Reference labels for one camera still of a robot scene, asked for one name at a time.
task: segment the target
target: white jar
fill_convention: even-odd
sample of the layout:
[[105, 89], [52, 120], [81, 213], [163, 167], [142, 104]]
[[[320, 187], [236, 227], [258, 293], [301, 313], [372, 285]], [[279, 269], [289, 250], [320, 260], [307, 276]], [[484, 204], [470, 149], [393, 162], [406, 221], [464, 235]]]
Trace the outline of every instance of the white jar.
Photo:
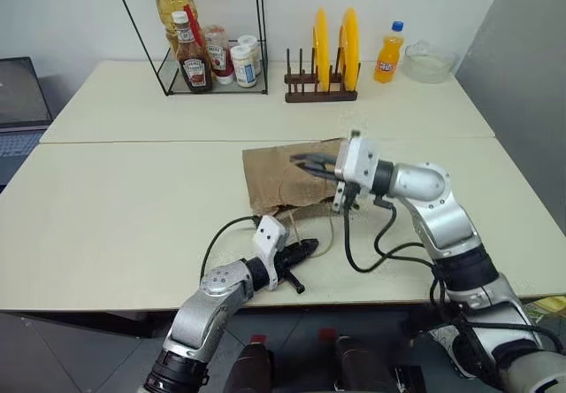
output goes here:
[[252, 56], [254, 57], [254, 68], [256, 69], [256, 75], [260, 74], [262, 72], [262, 61], [257, 38], [253, 35], [240, 36], [238, 38], [238, 44], [248, 45], [251, 48]]
[[238, 84], [243, 88], [254, 86], [257, 78], [251, 48], [247, 45], [237, 45], [230, 49], [230, 55]]

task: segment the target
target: gray floor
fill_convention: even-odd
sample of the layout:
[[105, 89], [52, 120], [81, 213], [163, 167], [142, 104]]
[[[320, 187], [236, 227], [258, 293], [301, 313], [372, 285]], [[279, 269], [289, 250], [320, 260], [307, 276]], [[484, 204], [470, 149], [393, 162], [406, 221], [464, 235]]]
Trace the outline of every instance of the gray floor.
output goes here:
[[[232, 363], [252, 335], [267, 335], [275, 352], [276, 392], [330, 389], [335, 378], [332, 345], [321, 328], [352, 335], [398, 361], [422, 365], [430, 392], [493, 392], [479, 381], [460, 379], [443, 350], [428, 337], [413, 349], [400, 346], [402, 312], [297, 312], [243, 314], [231, 321], [210, 364], [202, 392], [220, 392]], [[556, 333], [562, 320], [545, 322]], [[0, 313], [0, 391], [14, 393], [135, 392], [150, 370], [163, 339], [111, 335]]]

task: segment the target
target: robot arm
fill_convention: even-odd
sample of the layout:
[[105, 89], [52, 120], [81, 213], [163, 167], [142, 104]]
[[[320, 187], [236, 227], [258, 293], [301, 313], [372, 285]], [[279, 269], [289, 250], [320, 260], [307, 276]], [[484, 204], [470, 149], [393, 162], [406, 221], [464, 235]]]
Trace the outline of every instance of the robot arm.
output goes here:
[[286, 239], [285, 228], [273, 217], [264, 216], [253, 239], [256, 258], [237, 260], [204, 275], [199, 289], [177, 312], [140, 392], [197, 392], [208, 381], [206, 367], [228, 319], [255, 291], [275, 289], [283, 279], [291, 281], [297, 292], [304, 291], [289, 269], [307, 258], [318, 241], [302, 240], [283, 250]]
[[[467, 372], [512, 392], [552, 391], [549, 383], [566, 375], [566, 358], [543, 351], [532, 331], [494, 329], [493, 324], [501, 328], [531, 322], [505, 276], [495, 269], [470, 217], [456, 202], [448, 172], [431, 163], [394, 165], [381, 160], [373, 145], [360, 137], [344, 141], [335, 161], [323, 155], [294, 159], [302, 161], [298, 166], [307, 172], [338, 181], [336, 212], [350, 206], [356, 196], [368, 194], [376, 197], [374, 204], [388, 196], [408, 208], [417, 235], [446, 283], [450, 302], [463, 319], [456, 326], [461, 338], [453, 344], [453, 352]], [[326, 171], [328, 164], [334, 164], [333, 173]], [[548, 390], [538, 390], [545, 386]]]

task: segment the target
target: laptop keyboard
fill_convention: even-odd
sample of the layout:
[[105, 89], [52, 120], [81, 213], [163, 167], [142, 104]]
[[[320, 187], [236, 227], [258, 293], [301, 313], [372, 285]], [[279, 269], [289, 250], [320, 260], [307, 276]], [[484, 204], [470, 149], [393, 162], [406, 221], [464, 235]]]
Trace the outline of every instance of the laptop keyboard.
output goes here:
[[39, 142], [43, 132], [43, 130], [39, 130], [37, 132], [0, 134], [0, 158], [29, 155]]

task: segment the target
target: laptop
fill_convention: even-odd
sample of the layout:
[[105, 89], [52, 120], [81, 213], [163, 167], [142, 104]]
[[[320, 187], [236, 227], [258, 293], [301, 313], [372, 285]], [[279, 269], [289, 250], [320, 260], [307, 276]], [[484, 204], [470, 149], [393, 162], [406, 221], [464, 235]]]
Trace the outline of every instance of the laptop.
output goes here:
[[0, 59], [0, 191], [52, 120], [31, 58]]

